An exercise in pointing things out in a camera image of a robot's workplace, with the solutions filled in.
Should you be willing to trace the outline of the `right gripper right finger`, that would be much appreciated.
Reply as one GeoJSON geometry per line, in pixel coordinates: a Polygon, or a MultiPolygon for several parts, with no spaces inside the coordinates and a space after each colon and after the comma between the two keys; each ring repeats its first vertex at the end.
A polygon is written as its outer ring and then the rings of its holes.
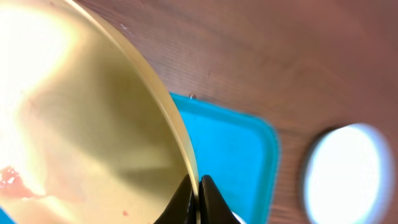
{"type": "Polygon", "coordinates": [[[199,186],[201,224],[240,224],[209,175],[201,178],[199,186]]]}

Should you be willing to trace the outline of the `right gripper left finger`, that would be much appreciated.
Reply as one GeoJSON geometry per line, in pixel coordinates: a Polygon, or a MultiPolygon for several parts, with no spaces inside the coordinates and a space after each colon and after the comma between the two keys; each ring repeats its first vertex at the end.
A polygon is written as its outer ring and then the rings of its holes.
{"type": "Polygon", "coordinates": [[[181,181],[172,199],[154,224],[196,224],[197,210],[189,175],[181,181]]]}

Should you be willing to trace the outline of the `green rimmed plate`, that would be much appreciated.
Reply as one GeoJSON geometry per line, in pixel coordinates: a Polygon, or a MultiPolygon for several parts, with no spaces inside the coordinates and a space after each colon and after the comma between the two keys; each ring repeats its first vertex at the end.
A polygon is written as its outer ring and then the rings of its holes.
{"type": "Polygon", "coordinates": [[[76,1],[1,2],[1,208],[15,223],[154,223],[198,171],[158,75],[76,1]]]}

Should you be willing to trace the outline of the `light blue plate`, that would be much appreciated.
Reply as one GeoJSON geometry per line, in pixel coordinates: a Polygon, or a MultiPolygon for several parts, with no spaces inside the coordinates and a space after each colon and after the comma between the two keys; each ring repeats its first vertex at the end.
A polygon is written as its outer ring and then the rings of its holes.
{"type": "Polygon", "coordinates": [[[381,223],[395,187],[383,133],[366,123],[327,129],[311,143],[301,202],[310,223],[381,223]]]}

